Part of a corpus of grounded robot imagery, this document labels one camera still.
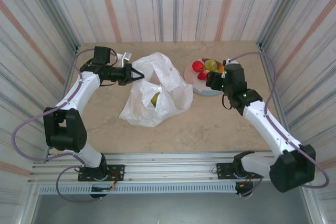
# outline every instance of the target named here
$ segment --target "plastic bag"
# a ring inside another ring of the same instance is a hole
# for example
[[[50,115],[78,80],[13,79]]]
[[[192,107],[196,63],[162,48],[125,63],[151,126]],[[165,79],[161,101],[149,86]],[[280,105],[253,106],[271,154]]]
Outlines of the plastic bag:
[[[190,108],[193,87],[183,80],[166,55],[156,52],[133,62],[132,66],[145,78],[133,83],[119,118],[132,125],[154,127]],[[154,106],[151,99],[158,92]]]

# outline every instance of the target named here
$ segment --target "striped wall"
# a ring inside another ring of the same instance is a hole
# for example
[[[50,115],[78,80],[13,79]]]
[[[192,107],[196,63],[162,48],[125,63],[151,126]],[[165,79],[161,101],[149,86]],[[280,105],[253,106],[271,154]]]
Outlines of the striped wall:
[[[52,0],[80,42],[256,40],[278,0]]]
[[[17,216],[31,162],[10,143],[22,121],[54,105],[62,95],[74,46],[48,14],[43,0],[0,0],[0,223]],[[46,144],[43,121],[17,134],[19,148],[42,157]]]
[[[331,184],[317,191],[336,223],[336,0],[287,0],[261,42],[277,67],[278,94],[292,134],[317,151]],[[324,177],[317,172],[315,184]]]

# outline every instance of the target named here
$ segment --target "marble tabletop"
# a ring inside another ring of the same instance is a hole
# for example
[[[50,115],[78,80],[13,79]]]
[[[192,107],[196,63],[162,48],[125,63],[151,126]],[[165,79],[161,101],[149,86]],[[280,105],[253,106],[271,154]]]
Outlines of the marble tabletop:
[[[249,51],[256,51],[253,41],[214,42],[141,42],[83,44],[80,50],[107,46],[123,54],[132,53],[131,62],[161,52],[167,55],[183,76],[185,67],[199,58],[219,62]],[[82,66],[93,57],[86,52],[77,61]],[[259,56],[239,60],[245,71],[248,88],[255,89],[264,100],[269,88]],[[208,152],[268,150],[267,143],[254,127],[235,110],[222,107],[222,96],[194,93],[191,108],[167,119],[156,127],[133,126],[119,119],[132,85],[101,87],[91,96],[82,114],[90,144],[102,153],[125,152]],[[270,111],[275,115],[273,102]]]

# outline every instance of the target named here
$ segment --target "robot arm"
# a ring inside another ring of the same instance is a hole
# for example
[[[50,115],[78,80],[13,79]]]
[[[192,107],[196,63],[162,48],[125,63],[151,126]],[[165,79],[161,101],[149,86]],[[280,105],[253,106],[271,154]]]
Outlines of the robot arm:
[[[265,103],[261,96],[255,90],[247,88],[244,70],[240,64],[225,63],[226,61],[223,62],[225,65],[223,74],[208,73],[206,85],[211,89],[223,91],[230,101],[230,108],[236,109],[258,130],[274,155],[274,158],[270,158],[257,156],[252,151],[241,153],[234,158],[234,173],[245,175],[249,172],[269,177],[277,190],[282,193],[312,181],[314,165],[288,142],[290,141],[315,160],[316,153],[313,147],[303,146],[269,111],[265,113]],[[284,139],[277,132],[266,115],[288,139]]]
[[[104,156],[87,142],[87,132],[81,119],[84,107],[105,80],[115,81],[124,86],[144,78],[144,75],[132,68],[130,63],[125,63],[129,61],[130,53],[119,55],[122,61],[121,67],[107,65],[110,62],[110,52],[110,48],[95,47],[93,58],[80,68],[82,79],[78,76],[71,90],[56,106],[67,102],[81,82],[76,95],[61,110],[43,118],[48,146],[80,157],[85,162],[87,170],[96,179],[106,176],[107,165]]]

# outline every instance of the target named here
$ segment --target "red apple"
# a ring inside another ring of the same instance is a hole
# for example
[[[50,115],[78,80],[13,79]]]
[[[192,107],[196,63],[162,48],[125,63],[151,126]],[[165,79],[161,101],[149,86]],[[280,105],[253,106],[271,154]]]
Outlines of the red apple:
[[[204,69],[204,64],[200,62],[199,60],[197,60],[193,63],[193,69],[195,72],[200,73]]]
[[[210,71],[209,70],[203,70],[202,72],[200,72],[197,76],[197,78],[199,80],[203,80],[203,81],[206,81],[206,74],[209,73]]]

